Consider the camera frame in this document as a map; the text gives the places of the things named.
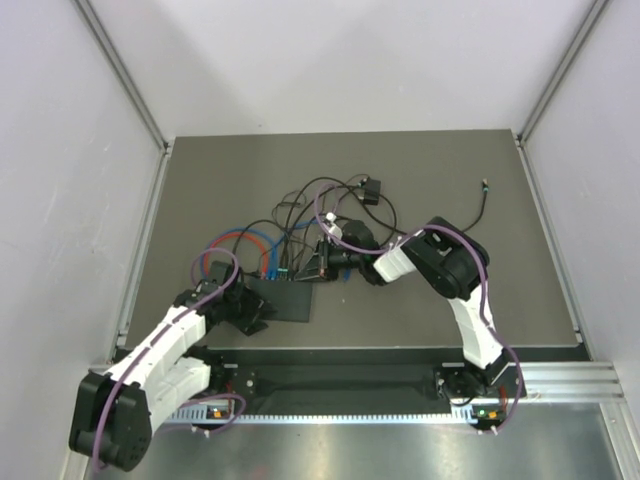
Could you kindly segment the black network switch box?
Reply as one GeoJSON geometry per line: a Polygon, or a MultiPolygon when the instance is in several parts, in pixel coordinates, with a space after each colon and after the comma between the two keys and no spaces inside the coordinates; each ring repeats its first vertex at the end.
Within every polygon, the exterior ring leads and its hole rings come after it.
{"type": "Polygon", "coordinates": [[[248,286],[267,304],[267,321],[308,323],[311,317],[311,283],[250,278],[248,286]]]}

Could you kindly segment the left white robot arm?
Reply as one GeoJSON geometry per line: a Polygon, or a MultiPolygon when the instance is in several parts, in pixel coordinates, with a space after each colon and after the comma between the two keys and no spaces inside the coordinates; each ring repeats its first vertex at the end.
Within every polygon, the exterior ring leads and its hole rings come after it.
{"type": "Polygon", "coordinates": [[[196,343],[223,322],[250,336],[266,329],[272,303],[252,289],[238,262],[221,280],[203,279],[178,294],[152,332],[104,372],[81,380],[69,434],[72,451],[100,472],[135,468],[176,411],[202,401],[225,400],[233,424],[247,402],[225,389],[225,370],[191,355],[196,343]]]}

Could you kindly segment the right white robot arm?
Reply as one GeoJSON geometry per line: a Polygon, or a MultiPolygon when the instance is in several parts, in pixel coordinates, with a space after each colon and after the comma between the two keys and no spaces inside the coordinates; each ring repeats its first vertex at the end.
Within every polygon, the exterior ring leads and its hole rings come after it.
{"type": "Polygon", "coordinates": [[[453,311],[463,341],[463,358],[471,365],[466,380],[476,394],[487,396],[504,380],[500,366],[505,346],[489,305],[489,256],[466,233],[441,217],[423,229],[384,246],[360,220],[336,224],[332,213],[321,216],[323,235],[296,281],[335,281],[341,271],[357,270],[371,285],[386,286],[418,272],[453,311]]]}

